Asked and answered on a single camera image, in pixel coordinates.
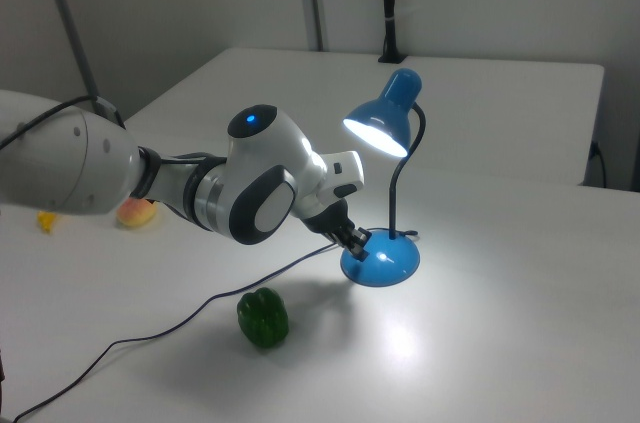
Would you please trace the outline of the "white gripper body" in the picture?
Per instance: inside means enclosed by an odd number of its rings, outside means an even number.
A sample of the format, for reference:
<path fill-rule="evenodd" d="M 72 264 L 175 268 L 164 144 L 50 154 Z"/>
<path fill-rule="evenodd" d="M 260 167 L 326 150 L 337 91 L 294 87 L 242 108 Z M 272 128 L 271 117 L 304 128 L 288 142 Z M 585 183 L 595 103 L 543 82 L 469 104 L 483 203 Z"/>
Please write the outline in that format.
<path fill-rule="evenodd" d="M 312 232 L 342 243 L 341 230 L 351 223 L 346 198 L 364 187 L 364 172 L 357 152 L 317 155 L 320 176 L 310 191 L 299 197 L 299 219 Z"/>

